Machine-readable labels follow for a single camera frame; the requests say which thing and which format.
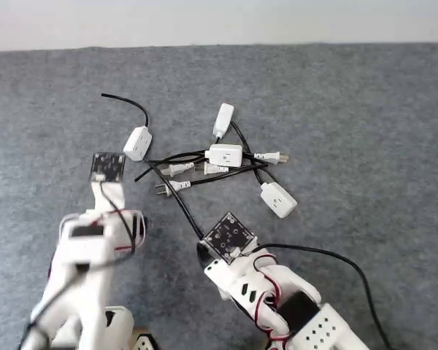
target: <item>white plastic housing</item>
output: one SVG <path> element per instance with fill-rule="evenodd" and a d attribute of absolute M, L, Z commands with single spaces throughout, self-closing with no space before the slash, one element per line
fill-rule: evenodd
<path fill-rule="evenodd" d="M 369 350 L 347 322 L 325 304 L 287 345 L 289 350 Z"/>
<path fill-rule="evenodd" d="M 149 133 L 147 126 L 135 128 L 128 138 L 123 152 L 134 162 L 139 162 L 145 157 L 152 139 L 153 136 Z"/>
<path fill-rule="evenodd" d="M 234 113 L 234 106 L 230 104 L 221 104 L 216 117 L 216 122 L 214 123 L 214 128 L 212 129 L 212 134 L 219 139 L 223 138 L 224 134 L 227 132 L 228 126 L 231 123 L 232 114 Z"/>
<path fill-rule="evenodd" d="M 217 166 L 241 166 L 242 146 L 239 144 L 213 144 L 204 152 L 205 158 Z"/>
<path fill-rule="evenodd" d="M 264 183 L 261 189 L 264 203 L 281 219 L 287 217 L 297 206 L 297 201 L 276 182 Z"/>

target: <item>white plug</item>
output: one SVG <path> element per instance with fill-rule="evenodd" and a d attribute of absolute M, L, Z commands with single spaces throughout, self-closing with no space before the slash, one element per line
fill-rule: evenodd
<path fill-rule="evenodd" d="M 278 163 L 287 163 L 289 160 L 288 155 L 281 155 L 280 152 L 274 153 L 255 153 L 253 155 L 256 159 L 262 159 L 265 162 L 278 164 Z"/>
<path fill-rule="evenodd" d="M 287 217 L 297 206 L 297 201 L 276 182 L 265 182 L 261 185 L 261 198 L 281 219 Z"/>
<path fill-rule="evenodd" d="M 230 104 L 221 104 L 212 129 L 212 134 L 219 139 L 226 134 L 229 124 L 231 123 L 232 114 L 234 113 L 234 106 Z"/>
<path fill-rule="evenodd" d="M 228 172 L 228 168 L 226 166 L 217 166 L 215 164 L 209 164 L 208 162 L 204 162 L 199 166 L 199 168 L 201 167 L 203 168 L 204 175 Z"/>
<path fill-rule="evenodd" d="M 194 167 L 195 163 L 171 164 L 168 168 L 162 169 L 161 173 L 163 175 L 170 175 L 170 177 L 174 177 L 175 175 L 181 174 Z"/>
<path fill-rule="evenodd" d="M 183 190 L 184 188 L 191 187 L 191 182 L 189 181 L 169 181 L 172 187 L 174 188 L 175 192 L 178 192 L 180 190 Z M 166 184 L 157 184 L 156 187 L 163 187 L 164 191 L 157 192 L 156 195 L 166 195 L 167 197 L 170 197 L 172 195 L 172 191 L 169 189 L 169 187 Z"/>
<path fill-rule="evenodd" d="M 123 148 L 123 153 L 134 162 L 139 162 L 145 157 L 152 139 L 147 126 L 135 128 Z"/>
<path fill-rule="evenodd" d="M 239 144 L 213 144 L 204 151 L 204 157 L 217 166 L 241 166 L 242 146 Z"/>

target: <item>red wire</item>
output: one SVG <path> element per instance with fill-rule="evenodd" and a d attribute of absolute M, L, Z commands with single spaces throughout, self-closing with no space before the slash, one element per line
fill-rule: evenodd
<path fill-rule="evenodd" d="M 272 286 L 274 287 L 274 293 L 275 293 L 274 307 L 277 307 L 277 304 L 279 303 L 279 300 L 280 300 L 280 297 L 281 297 L 280 287 L 279 287 L 279 284 L 278 284 L 276 281 L 274 281 L 271 277 L 267 276 L 263 271 L 261 271 L 260 269 L 258 269 L 258 268 L 256 267 L 256 261 L 259 260 L 259 259 L 261 259 L 262 257 L 271 257 L 271 258 L 274 259 L 274 261 L 275 261 L 276 263 L 277 263 L 277 259 L 276 259 L 276 257 L 275 257 L 273 254 L 269 254 L 269 253 L 267 253 L 267 254 L 260 255 L 259 257 L 257 257 L 257 258 L 253 261 L 253 268 L 255 268 L 255 271 L 262 273 L 263 276 L 264 276 L 264 278 L 265 278 L 266 280 L 268 280 L 268 281 L 272 284 Z M 256 304 L 255 318 L 254 318 L 255 326 L 256 326 L 259 330 L 265 332 L 265 333 L 268 335 L 268 339 L 269 339 L 270 341 L 283 341 L 283 342 L 284 342 L 284 343 L 283 343 L 283 347 L 284 347 L 284 349 L 285 349 L 285 344 L 287 343 L 287 340 L 290 338 L 291 335 L 287 335 L 287 336 L 285 336 L 285 337 L 276 337 L 276 338 L 272 338 L 272 337 L 271 337 L 271 333 L 272 333 L 273 329 L 271 329 L 271 328 L 269 328 L 269 329 L 265 329 L 265 328 L 262 328 L 261 326 L 258 325 L 258 318 L 259 318 L 260 305 L 261 305 L 261 302 L 263 301 L 263 297 L 264 297 L 265 294 L 266 294 L 266 293 L 263 292 L 263 294 L 260 295 L 260 298 L 258 299 L 258 302 L 257 302 L 257 304 Z"/>

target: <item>black cable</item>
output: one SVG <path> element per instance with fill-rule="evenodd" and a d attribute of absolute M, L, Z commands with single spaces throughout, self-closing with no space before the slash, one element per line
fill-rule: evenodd
<path fill-rule="evenodd" d="M 373 321 L 374 321 L 374 325 L 377 328 L 378 333 L 380 334 L 383 343 L 385 344 L 386 348 L 388 350 L 394 350 L 394 348 L 392 347 L 391 343 L 388 340 L 388 336 L 385 334 L 385 331 L 383 330 L 383 327 L 381 326 L 381 322 L 378 319 L 378 315 L 377 312 L 374 309 L 374 302 L 373 302 L 373 297 L 372 297 L 372 291 L 370 290 L 370 286 L 368 283 L 368 279 L 365 276 L 365 273 L 363 272 L 363 270 L 357 265 L 355 264 L 351 259 L 347 258 L 347 257 L 343 257 L 340 254 L 334 253 L 334 252 L 330 252 L 329 250 L 324 250 L 324 249 L 319 249 L 319 248 L 312 248 L 310 246 L 299 246 L 299 245 L 293 245 L 293 244 L 262 244 L 260 246 L 257 246 L 255 249 L 253 249 L 251 251 L 251 253 L 256 253 L 262 249 L 265 248 L 283 248 L 283 249 L 292 249 L 292 250 L 300 250 L 303 252 L 312 252 L 312 253 L 318 253 L 318 254 L 324 254 L 324 255 L 328 255 L 329 257 L 335 257 L 336 259 L 339 259 L 341 261 L 343 261 L 344 263 L 349 264 L 350 266 L 352 266 L 358 273 L 358 275 L 360 276 L 363 284 L 364 284 L 364 289 L 365 289 L 365 294 L 366 294 L 366 299 L 368 301 L 368 305 L 369 305 L 369 309 L 370 309 L 370 314 L 372 315 Z"/>
<path fill-rule="evenodd" d="M 167 157 L 163 160 L 148 160 L 146 163 L 147 164 L 151 164 L 151 162 L 154 162 L 154 166 L 159 166 L 161 164 L 165 164 L 167 161 L 170 161 L 172 159 L 176 159 L 176 158 L 183 158 L 183 157 L 187 157 L 187 156 L 191 156 L 191 155 L 196 155 L 198 157 L 195 158 L 195 160 L 199 160 L 202 157 L 204 157 L 204 150 L 201 151 L 196 151 L 196 152 L 184 152 L 184 153 L 179 153 L 177 155 L 171 155 L 170 157 Z M 141 180 L 143 177 L 145 177 L 151 170 L 153 170 L 151 167 L 149 167 L 148 169 L 146 169 L 145 171 L 143 171 L 140 175 L 138 175 L 134 181 L 138 182 L 139 180 Z"/>
<path fill-rule="evenodd" d="M 267 168 L 260 168 L 261 171 L 264 171 L 274 182 L 278 183 L 278 180 L 276 179 L 276 176 L 271 174 L 271 171 L 269 171 Z"/>
<path fill-rule="evenodd" d="M 250 146 L 248 145 L 247 139 L 245 138 L 245 136 L 243 136 L 243 133 L 239 129 L 239 126 L 233 120 L 231 121 L 231 125 L 232 125 L 232 128 L 234 128 L 237 135 L 239 136 L 240 140 L 242 141 L 243 148 L 245 149 L 246 153 L 251 153 Z M 250 163 L 252 166 L 254 166 L 256 164 L 256 162 L 252 159 L 250 159 Z M 264 181 L 261 178 L 261 176 L 258 172 L 258 169 L 253 170 L 253 172 L 255 173 L 256 181 L 258 181 L 259 184 L 263 184 Z"/>
<path fill-rule="evenodd" d="M 230 176 L 238 175 L 238 174 L 244 173 L 246 171 L 252 171 L 252 170 L 254 171 L 256 169 L 266 168 L 267 166 L 268 166 L 267 164 L 258 164 L 256 166 L 241 166 L 239 168 L 235 168 L 235 169 L 233 169 L 227 173 L 221 174 L 221 175 L 207 177 L 206 179 L 190 181 L 190 184 L 191 184 L 191 186 L 194 186 L 195 184 L 207 184 L 209 182 L 214 182 L 217 180 L 226 179 Z"/>
<path fill-rule="evenodd" d="M 202 240 L 203 237 L 204 237 L 203 232 L 199 228 L 198 224 L 196 224 L 195 219 L 191 216 L 190 211 L 188 210 L 187 206 L 183 202 L 182 198 L 180 198 L 180 196 L 178 195 L 177 191 L 170 184 L 169 180 L 167 180 L 166 177 L 161 173 L 161 171 L 156 167 L 156 165 L 151 164 L 149 162 L 146 162 L 146 163 L 161 178 L 162 182 L 167 186 L 167 188 L 169 188 L 170 192 L 172 192 L 172 195 L 174 196 L 174 198 L 177 201 L 178 205 L 182 209 L 183 214 L 186 216 L 188 222 L 190 223 L 191 227 L 193 228 L 193 231 L 195 231 L 195 233 L 198 236 L 199 240 Z"/>
<path fill-rule="evenodd" d="M 101 188 L 101 194 L 110 203 L 110 205 L 114 209 L 114 211 L 117 212 L 120 219 L 122 220 L 123 226 L 125 226 L 126 232 L 128 234 L 128 237 L 130 238 L 130 242 L 131 242 L 131 251 L 128 254 L 125 254 L 118 259 L 111 260 L 109 262 L 105 262 L 104 264 L 100 264 L 100 265 L 92 265 L 90 270 L 88 270 L 87 272 L 77 273 L 76 275 L 74 275 L 56 294 L 54 294 L 53 297 L 51 297 L 50 300 L 47 301 L 47 303 L 41 308 L 39 313 L 34 317 L 34 320 L 32 322 L 28 323 L 28 325 L 26 326 L 26 329 L 24 331 L 23 337 L 21 338 L 21 342 L 18 345 L 18 350 L 20 350 L 22 348 L 23 344 L 26 342 L 26 339 L 29 336 L 29 333 L 31 332 L 31 330 L 33 328 L 38 330 L 38 332 L 45 339 L 46 343 L 48 343 L 47 342 L 48 335 L 47 335 L 47 333 L 45 333 L 45 331 L 41 327 L 39 327 L 38 322 L 42 318 L 42 316 L 45 314 L 45 312 L 47 312 L 47 310 L 54 304 L 54 302 L 57 301 L 57 299 L 59 299 L 59 297 L 61 297 L 73 284 L 75 284 L 77 281 L 79 281 L 82 277 L 86 276 L 86 274 L 88 274 L 88 273 L 104 270 L 105 268 L 110 268 L 112 266 L 116 266 L 116 265 L 119 265 L 121 263 L 124 263 L 129 258 L 131 258 L 134 254 L 134 251 L 135 251 L 134 234 L 131 232 L 130 227 L 128 226 L 128 223 L 126 222 L 125 218 L 123 217 L 120 209 L 114 204 L 114 202 L 107 196 L 107 194 L 103 190 L 102 182 L 99 182 L 99 185 Z"/>
<path fill-rule="evenodd" d="M 189 163 L 189 162 L 197 162 L 197 161 L 203 161 L 204 160 L 204 156 L 203 155 L 197 155 L 196 157 L 192 157 L 192 158 L 188 158 L 188 159 L 179 159 L 179 160 L 151 160 L 149 159 L 148 162 L 149 163 L 159 163 L 159 165 L 161 164 L 183 164 L 183 163 Z"/>
<path fill-rule="evenodd" d="M 135 102 L 133 100 L 130 100 L 129 98 L 125 98 L 125 97 L 121 97 L 121 96 L 117 96 L 117 95 L 110 95 L 109 93 L 102 93 L 101 94 L 102 97 L 108 97 L 108 98 L 113 98 L 115 100 L 120 100 L 123 102 L 126 102 L 128 104 L 131 104 L 133 106 L 138 107 L 139 109 L 141 109 L 143 111 L 143 113 L 145 114 L 145 126 L 147 126 L 149 124 L 149 115 L 147 113 L 146 108 L 144 108 L 141 104 L 139 104 L 138 102 Z"/>

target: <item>gray carpet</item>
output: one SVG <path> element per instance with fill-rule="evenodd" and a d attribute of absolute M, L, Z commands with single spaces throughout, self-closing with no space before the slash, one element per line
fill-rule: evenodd
<path fill-rule="evenodd" d="M 40 299 L 63 215 L 93 205 L 95 151 L 119 151 L 152 115 L 152 158 L 212 142 L 220 103 L 299 200 L 286 219 L 252 174 L 182 192 L 209 230 L 234 212 L 261 242 L 354 259 L 397 349 L 438 349 L 438 44 L 178 47 L 0 53 L 0 349 L 13 349 Z M 229 131 L 224 141 L 237 143 Z M 196 237 L 153 174 L 127 163 L 127 207 L 149 217 L 145 247 L 117 269 L 113 304 L 162 349 L 258 349 L 264 336 L 222 302 L 196 260 Z M 276 252 L 313 283 L 372 350 L 384 349 L 361 282 L 343 263 Z"/>

